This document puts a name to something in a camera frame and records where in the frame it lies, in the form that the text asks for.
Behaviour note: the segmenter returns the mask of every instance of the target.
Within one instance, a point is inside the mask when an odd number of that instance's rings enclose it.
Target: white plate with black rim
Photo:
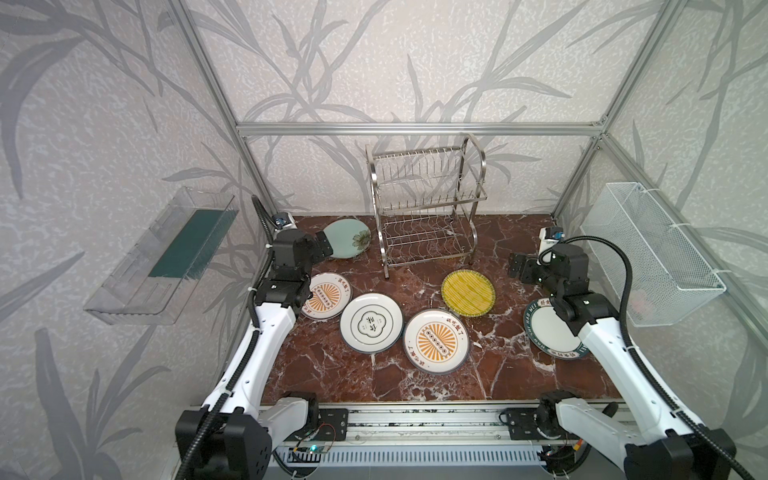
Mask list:
[[[361,353],[379,353],[402,333],[402,310],[383,293],[364,293],[349,302],[339,321],[341,337]]]
[[[555,313],[549,298],[528,304],[523,314],[523,327],[525,334],[538,348],[555,358],[574,360],[589,353],[589,349]]]
[[[327,320],[339,315],[352,299],[352,286],[338,273],[318,273],[310,282],[310,297],[301,311],[314,320]]]
[[[416,368],[435,375],[453,372],[469,356],[469,335],[464,324],[440,309],[415,314],[402,334],[402,344]]]

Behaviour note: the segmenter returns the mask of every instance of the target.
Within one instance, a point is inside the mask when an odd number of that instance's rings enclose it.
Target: red marble tabletop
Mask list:
[[[315,233],[339,217],[299,217]],[[353,295],[381,292],[402,307],[404,321],[419,311],[445,308],[440,285],[445,275],[471,268],[486,275],[496,289],[496,304],[484,316],[462,318],[473,342],[469,358],[453,373],[430,375],[411,364],[402,341],[366,355],[350,349],[339,332],[339,317],[311,320],[301,316],[288,335],[267,381],[262,403],[275,403],[288,391],[316,392],[321,402],[398,400],[529,400],[554,389],[586,399],[619,394],[592,355],[578,360],[553,359],[528,341],[522,325],[525,307],[542,297],[538,287],[507,276],[509,254],[534,253],[538,231],[552,225],[548,215],[481,215],[475,225],[478,251],[471,266],[461,260],[436,260],[390,269],[385,280],[373,217],[359,217],[372,231],[372,245],[350,260],[328,260],[314,273],[337,272],[353,285]]]

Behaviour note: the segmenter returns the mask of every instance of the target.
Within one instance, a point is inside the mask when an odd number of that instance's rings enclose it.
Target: leaf pattern wallpaper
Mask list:
[[[188,2],[240,122],[596,121],[661,3]],[[460,141],[248,140],[278,204],[314,214],[370,213],[367,144],[380,153]],[[587,143],[482,140],[490,172],[483,213],[550,211]]]
[[[763,306],[766,7],[688,2],[610,132]],[[569,233],[607,181],[626,179],[599,154],[559,219]],[[676,393],[729,432],[750,471],[768,468],[768,357],[722,299],[633,336]]]
[[[0,1],[0,478],[156,478],[215,382],[257,194],[163,2]],[[83,311],[180,186],[240,208],[173,326]]]

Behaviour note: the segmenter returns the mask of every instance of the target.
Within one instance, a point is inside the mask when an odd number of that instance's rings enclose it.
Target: plate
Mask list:
[[[339,321],[341,337],[361,353],[378,353],[402,333],[400,305],[383,293],[364,293],[346,306]]]
[[[349,281],[338,273],[318,273],[310,282],[312,297],[304,302],[301,311],[315,320],[339,315],[352,299]]]
[[[423,310],[402,334],[406,355],[416,368],[443,375],[462,366],[469,355],[469,336],[461,320],[450,312]]]
[[[371,230],[356,218],[344,218],[323,229],[333,247],[333,258],[357,257],[371,244]]]
[[[442,281],[445,305],[461,316],[482,316],[491,311],[496,291],[491,280],[474,270],[456,270]]]
[[[568,325],[554,312],[549,298],[534,300],[523,315],[525,334],[549,355],[566,360],[580,359],[589,353],[581,340],[571,333]]]

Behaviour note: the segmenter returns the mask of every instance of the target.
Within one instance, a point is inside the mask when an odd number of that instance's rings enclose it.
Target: two-tier dish rack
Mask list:
[[[373,155],[366,146],[384,277],[393,266],[468,257],[478,243],[475,213],[488,198],[485,152],[467,134],[461,146]]]

